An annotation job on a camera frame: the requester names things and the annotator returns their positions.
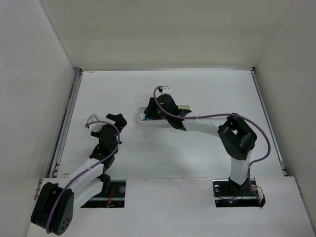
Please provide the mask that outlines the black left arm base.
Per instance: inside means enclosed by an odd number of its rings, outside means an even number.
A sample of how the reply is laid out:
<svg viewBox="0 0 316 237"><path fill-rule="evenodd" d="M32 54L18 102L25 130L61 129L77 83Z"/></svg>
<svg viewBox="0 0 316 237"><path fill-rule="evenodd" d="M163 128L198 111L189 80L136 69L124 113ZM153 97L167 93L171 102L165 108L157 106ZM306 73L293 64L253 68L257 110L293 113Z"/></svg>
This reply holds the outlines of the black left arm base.
<svg viewBox="0 0 316 237"><path fill-rule="evenodd" d="M102 190L91 197L81 208L124 208L126 180L115 180L107 174L98 177Z"/></svg>

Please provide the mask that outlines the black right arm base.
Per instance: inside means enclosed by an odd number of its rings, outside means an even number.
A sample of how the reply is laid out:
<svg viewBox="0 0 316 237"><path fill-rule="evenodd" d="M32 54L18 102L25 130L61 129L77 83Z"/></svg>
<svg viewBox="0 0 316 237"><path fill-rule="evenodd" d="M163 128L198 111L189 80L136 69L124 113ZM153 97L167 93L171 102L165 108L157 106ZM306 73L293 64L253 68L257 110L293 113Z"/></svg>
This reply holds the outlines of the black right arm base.
<svg viewBox="0 0 316 237"><path fill-rule="evenodd" d="M263 207L265 194L254 178L237 185L229 179L212 180L216 207Z"/></svg>

